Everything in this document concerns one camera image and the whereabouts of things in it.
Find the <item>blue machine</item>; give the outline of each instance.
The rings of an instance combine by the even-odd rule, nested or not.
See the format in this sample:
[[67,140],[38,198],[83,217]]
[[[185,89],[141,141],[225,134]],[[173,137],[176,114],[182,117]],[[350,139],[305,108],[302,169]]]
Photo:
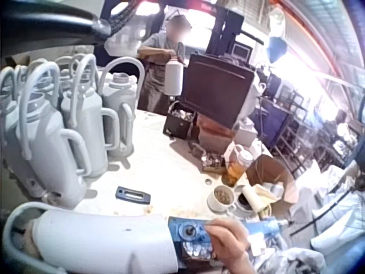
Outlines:
[[[168,227],[175,246],[179,268],[185,268],[185,261],[209,261],[212,258],[212,244],[204,225],[206,220],[169,217]],[[270,217],[256,223],[241,221],[250,235],[262,233],[264,239],[272,239],[289,225],[287,220]]]

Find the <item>black basket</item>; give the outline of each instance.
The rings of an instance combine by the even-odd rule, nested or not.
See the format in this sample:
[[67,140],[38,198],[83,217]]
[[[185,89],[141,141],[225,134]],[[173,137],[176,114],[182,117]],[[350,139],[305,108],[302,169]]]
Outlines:
[[178,101],[173,102],[166,115],[166,122],[164,125],[163,134],[167,136],[177,137],[180,139],[186,139],[192,121],[189,122],[179,117],[173,116],[172,112],[174,110],[184,110],[186,112],[192,113],[193,118],[195,117],[194,111],[188,109],[187,107],[184,107]]

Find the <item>finger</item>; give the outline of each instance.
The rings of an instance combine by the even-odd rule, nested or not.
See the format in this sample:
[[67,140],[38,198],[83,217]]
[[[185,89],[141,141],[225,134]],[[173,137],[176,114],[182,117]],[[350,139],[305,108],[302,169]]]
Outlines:
[[205,230],[209,235],[216,237],[222,246],[235,247],[239,245],[239,242],[234,235],[226,228],[216,225],[206,225]]
[[214,219],[208,223],[209,225],[218,225],[220,227],[224,227],[228,229],[238,241],[247,241],[247,237],[249,232],[244,225],[237,220],[223,220],[223,219]]
[[219,251],[223,249],[222,243],[219,241],[218,238],[211,235],[210,241],[212,242],[213,251],[215,253],[219,253]]

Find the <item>plastic bottle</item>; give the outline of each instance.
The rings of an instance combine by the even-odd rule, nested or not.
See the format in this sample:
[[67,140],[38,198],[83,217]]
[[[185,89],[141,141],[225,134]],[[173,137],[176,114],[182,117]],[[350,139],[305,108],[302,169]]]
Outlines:
[[252,154],[241,145],[236,145],[232,152],[232,161],[228,164],[227,173],[222,181],[226,186],[234,187],[253,161]]

